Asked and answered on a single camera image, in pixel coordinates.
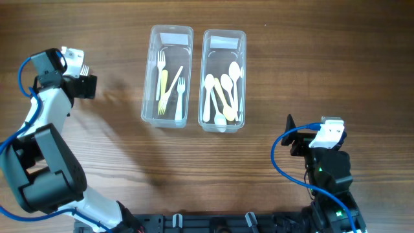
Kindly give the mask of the yellow plastic spoon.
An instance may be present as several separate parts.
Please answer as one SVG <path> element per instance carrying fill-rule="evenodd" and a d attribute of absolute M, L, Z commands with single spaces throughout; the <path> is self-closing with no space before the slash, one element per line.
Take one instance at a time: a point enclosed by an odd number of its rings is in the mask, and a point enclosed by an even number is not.
<path fill-rule="evenodd" d="M 223 88 L 221 87 L 221 83 L 218 78 L 214 78 L 214 88 L 219 95 L 219 98 L 223 105 L 223 115 L 228 121 L 235 120 L 235 113 L 234 110 L 227 104 L 226 98 L 223 93 Z"/>

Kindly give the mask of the white spoon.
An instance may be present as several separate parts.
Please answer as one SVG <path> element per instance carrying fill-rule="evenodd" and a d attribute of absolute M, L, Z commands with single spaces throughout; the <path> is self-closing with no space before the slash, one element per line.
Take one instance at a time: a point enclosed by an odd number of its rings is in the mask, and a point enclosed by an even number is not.
<path fill-rule="evenodd" d="M 218 132 L 224 133 L 226 131 L 226 118 L 225 116 L 219 111 L 218 105 L 217 105 L 217 99 L 215 97 L 214 90 L 211 90 L 211 96 L 213 101 L 213 106 L 215 108 L 215 116 L 214 116 L 214 124 L 216 125 L 216 128 Z"/>
<path fill-rule="evenodd" d="M 229 66 L 229 76 L 232 79 L 233 83 L 234 83 L 234 109 L 235 111 L 238 111 L 238 91 L 237 91 L 237 81 L 240 77 L 240 67 L 238 65 L 238 63 L 236 61 L 233 61 L 230 66 Z"/>
<path fill-rule="evenodd" d="M 235 111 L 234 109 L 234 98 L 232 96 L 232 88 L 233 88 L 233 81 L 232 79 L 227 75 L 227 74 L 223 74 L 221 76 L 221 86 L 222 88 L 227 91 L 229 99 L 230 99 L 230 109 L 231 109 L 231 114 L 232 114 L 232 119 L 231 121 L 235 120 L 237 117 L 237 111 Z"/>

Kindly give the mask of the white spoon horizontal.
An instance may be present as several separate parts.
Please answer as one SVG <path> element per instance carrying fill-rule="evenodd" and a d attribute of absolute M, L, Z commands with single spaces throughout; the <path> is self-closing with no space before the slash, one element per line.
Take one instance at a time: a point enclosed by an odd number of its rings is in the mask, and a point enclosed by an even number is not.
<path fill-rule="evenodd" d="M 206 89 L 206 96 L 204 100 L 203 121 L 208 122 L 210 120 L 210 94 L 214 87 L 214 77 L 212 74 L 207 74 L 204 80 L 204 87 Z"/>

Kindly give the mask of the yellow plastic fork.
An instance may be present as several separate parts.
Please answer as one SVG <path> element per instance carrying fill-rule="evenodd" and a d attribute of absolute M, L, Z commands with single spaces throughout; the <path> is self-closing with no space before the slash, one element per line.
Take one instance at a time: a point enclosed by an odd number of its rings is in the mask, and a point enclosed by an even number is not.
<path fill-rule="evenodd" d="M 162 70 L 162 73 L 161 73 L 160 100 L 158 102 L 158 114 L 159 115 L 163 115 L 162 98 L 166 92 L 167 80 L 168 80 L 168 71 L 164 69 Z"/>

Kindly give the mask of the white fork long handle top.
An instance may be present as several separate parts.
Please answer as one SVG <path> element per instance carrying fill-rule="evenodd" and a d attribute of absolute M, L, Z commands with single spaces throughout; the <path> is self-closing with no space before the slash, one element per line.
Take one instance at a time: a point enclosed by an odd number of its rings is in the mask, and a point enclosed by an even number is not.
<path fill-rule="evenodd" d="M 171 92 L 172 92 L 177 80 L 179 79 L 179 75 L 181 74 L 182 70 L 183 70 L 183 66 L 180 66 L 180 68 L 178 69 L 178 71 L 177 71 L 177 73 L 176 73 L 176 75 L 175 75 L 168 91 L 166 93 L 164 93 L 164 95 L 161 97 L 161 99 L 158 103 L 158 113 L 161 114 L 161 115 L 163 115 L 166 111 L 166 106 L 168 104 L 169 97 L 171 95 Z"/>

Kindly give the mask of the white fork thick handle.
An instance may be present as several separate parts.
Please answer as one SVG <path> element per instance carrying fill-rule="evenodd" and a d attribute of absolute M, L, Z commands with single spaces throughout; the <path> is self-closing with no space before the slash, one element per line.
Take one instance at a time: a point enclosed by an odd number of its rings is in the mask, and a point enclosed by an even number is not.
<path fill-rule="evenodd" d="M 175 112 L 175 120 L 179 121 L 182 119 L 182 97 L 185 92 L 185 79 L 184 77 L 180 77 L 177 84 L 177 92 L 178 92 L 178 98 L 177 98 L 177 107 Z"/>

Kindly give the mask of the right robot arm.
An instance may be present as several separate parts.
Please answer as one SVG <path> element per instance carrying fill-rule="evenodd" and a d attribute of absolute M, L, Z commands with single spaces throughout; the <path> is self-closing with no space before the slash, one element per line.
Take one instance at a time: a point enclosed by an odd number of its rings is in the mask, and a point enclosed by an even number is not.
<path fill-rule="evenodd" d="M 284 134 L 275 143 L 290 146 L 290 154 L 303 157 L 305 175 L 295 179 L 281 168 L 276 170 L 288 180 L 307 189 L 312 201 L 297 213 L 277 214 L 276 232 L 367 232 L 354 197 L 350 156 L 342 151 L 347 136 L 340 117 L 321 118 L 320 122 L 297 126 L 287 117 Z"/>

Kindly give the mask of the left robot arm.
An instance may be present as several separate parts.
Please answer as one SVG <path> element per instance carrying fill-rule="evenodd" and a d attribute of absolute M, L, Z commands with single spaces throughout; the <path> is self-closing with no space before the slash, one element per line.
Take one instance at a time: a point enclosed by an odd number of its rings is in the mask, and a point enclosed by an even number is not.
<path fill-rule="evenodd" d="M 1 169 L 20 207 L 42 212 L 39 217 L 10 219 L 35 222 L 62 214 L 86 224 L 93 232 L 145 232 L 141 222 L 120 202 L 87 184 L 85 172 L 61 136 L 75 99 L 93 99 L 97 77 L 84 64 L 82 50 L 62 47 L 28 57 L 37 75 L 28 88 L 28 115 L 14 134 L 1 143 Z"/>

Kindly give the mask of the right clear plastic container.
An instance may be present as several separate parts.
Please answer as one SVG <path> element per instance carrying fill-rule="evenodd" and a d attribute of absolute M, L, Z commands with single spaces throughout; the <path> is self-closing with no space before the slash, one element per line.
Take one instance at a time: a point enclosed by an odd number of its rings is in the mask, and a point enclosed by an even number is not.
<path fill-rule="evenodd" d="M 245 124 L 246 34 L 209 29 L 204 33 L 199 124 L 205 131 L 235 133 Z"/>

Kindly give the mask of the clear plastic container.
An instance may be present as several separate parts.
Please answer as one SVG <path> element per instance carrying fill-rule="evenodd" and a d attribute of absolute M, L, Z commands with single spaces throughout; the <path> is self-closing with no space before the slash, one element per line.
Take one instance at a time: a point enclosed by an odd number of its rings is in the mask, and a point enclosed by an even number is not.
<path fill-rule="evenodd" d="M 199 124 L 205 131 L 235 133 L 245 124 L 246 34 L 209 29 L 204 33 Z"/>
<path fill-rule="evenodd" d="M 147 54 L 141 117 L 158 128 L 184 128 L 188 118 L 193 29 L 155 25 Z"/>

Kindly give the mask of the left clear plastic container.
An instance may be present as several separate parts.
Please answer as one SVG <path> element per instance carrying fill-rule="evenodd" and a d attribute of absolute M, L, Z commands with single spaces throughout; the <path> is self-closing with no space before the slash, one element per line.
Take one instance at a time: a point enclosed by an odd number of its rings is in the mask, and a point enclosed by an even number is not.
<path fill-rule="evenodd" d="M 147 54 L 141 117 L 158 128 L 184 128 L 188 118 L 193 29 L 155 25 Z"/>

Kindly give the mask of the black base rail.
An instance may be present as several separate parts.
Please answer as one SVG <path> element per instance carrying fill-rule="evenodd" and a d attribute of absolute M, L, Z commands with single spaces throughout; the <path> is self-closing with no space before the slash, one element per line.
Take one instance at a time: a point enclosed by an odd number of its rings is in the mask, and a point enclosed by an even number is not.
<path fill-rule="evenodd" d="M 351 232 L 344 214 L 334 215 L 332 224 L 325 220 L 320 226 L 312 222 L 311 216 L 299 212 L 275 212 L 238 215 L 182 215 L 162 214 L 136 215 L 142 224 L 141 232 L 158 233 L 214 233 L 214 232 Z"/>

